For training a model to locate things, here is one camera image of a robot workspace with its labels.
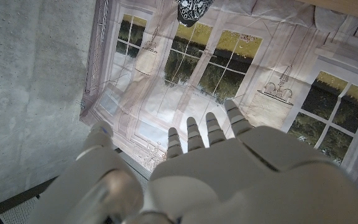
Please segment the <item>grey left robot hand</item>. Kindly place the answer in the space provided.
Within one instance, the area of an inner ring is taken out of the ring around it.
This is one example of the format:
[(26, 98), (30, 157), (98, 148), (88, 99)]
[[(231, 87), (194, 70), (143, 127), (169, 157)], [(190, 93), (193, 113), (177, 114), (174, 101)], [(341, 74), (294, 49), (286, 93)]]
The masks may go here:
[(234, 137), (206, 115), (208, 145), (187, 119), (188, 150), (175, 128), (167, 158), (142, 188), (97, 122), (83, 152), (42, 194), (31, 223), (358, 223), (358, 188), (309, 145), (253, 127), (224, 104)]

